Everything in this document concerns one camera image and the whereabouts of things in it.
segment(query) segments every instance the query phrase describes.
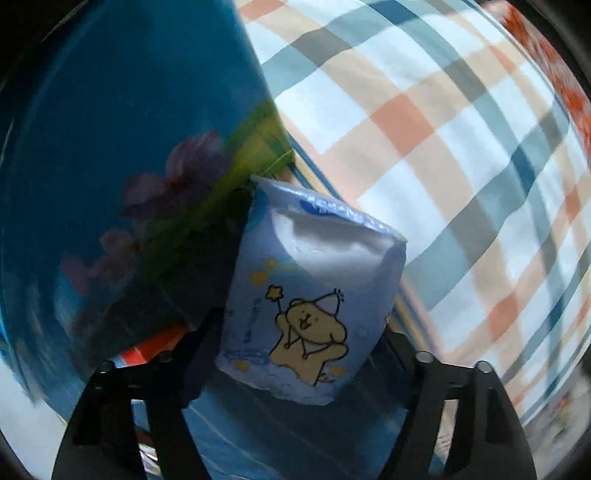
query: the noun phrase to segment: checkered cloth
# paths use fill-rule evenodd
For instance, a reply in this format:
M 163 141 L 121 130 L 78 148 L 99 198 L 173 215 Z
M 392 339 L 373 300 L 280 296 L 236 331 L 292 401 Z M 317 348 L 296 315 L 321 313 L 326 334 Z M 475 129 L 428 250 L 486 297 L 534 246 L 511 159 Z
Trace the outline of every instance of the checkered cloth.
M 591 177 L 547 79 L 470 0 L 236 0 L 299 156 L 408 238 L 392 323 L 496 368 L 524 423 L 590 342 Z

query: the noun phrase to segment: screw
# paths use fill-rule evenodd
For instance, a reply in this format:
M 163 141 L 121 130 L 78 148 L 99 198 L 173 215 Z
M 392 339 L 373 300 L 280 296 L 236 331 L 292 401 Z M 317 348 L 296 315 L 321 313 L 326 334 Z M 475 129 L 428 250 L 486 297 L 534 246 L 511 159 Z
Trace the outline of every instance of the screw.
M 430 364 L 435 360 L 435 357 L 432 354 L 424 350 L 417 352 L 414 357 L 417 359 L 417 362 L 421 364 Z
M 484 374 L 489 374 L 492 372 L 492 365 L 484 360 L 476 362 L 476 368 Z
M 100 374 L 105 374 L 105 373 L 110 372 L 114 368 L 115 368 L 115 364 L 111 360 L 105 360 L 104 362 L 101 362 L 101 364 L 99 365 L 98 371 Z
M 165 350 L 163 352 L 160 352 L 160 354 L 158 355 L 158 360 L 160 361 L 161 364 L 167 364 L 169 362 L 173 361 L 173 353 L 170 350 Z

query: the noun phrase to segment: cartoon character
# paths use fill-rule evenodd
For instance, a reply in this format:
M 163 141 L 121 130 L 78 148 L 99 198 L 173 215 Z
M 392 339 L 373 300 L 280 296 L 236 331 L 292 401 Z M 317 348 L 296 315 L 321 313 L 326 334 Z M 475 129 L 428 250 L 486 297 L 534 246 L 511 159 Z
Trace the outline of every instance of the cartoon character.
M 275 324 L 281 337 L 271 350 L 270 360 L 279 367 L 291 368 L 304 382 L 314 386 L 330 382 L 323 372 L 326 362 L 347 355 L 347 329 L 338 320 L 343 296 L 340 290 L 315 300 L 292 299 L 286 311 L 281 310 L 283 288 L 271 285 L 267 299 L 277 303 Z

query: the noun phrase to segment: purple flower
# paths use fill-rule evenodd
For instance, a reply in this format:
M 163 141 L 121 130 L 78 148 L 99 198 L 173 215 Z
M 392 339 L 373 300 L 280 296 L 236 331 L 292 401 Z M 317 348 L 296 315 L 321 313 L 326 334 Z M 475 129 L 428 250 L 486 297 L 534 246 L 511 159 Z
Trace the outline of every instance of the purple flower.
M 90 268 L 89 277 L 118 280 L 131 272 L 138 257 L 139 243 L 126 230 L 111 229 L 99 242 L 105 252 Z
M 168 156 L 164 179 L 140 173 L 126 182 L 124 201 L 128 206 L 122 214 L 137 220 L 171 218 L 188 204 L 205 199 L 212 183 L 231 164 L 217 132 L 190 137 Z
M 60 261 L 60 268 L 72 286 L 81 296 L 88 295 L 88 268 L 80 257 L 64 254 Z

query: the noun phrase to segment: plastic wrapper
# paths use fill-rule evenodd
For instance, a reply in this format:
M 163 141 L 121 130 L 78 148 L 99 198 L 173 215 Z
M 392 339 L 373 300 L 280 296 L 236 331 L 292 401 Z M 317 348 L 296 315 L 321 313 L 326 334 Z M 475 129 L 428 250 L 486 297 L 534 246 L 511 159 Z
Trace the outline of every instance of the plastic wrapper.
M 326 405 L 384 331 L 406 240 L 332 198 L 254 181 L 216 363 L 278 398 Z

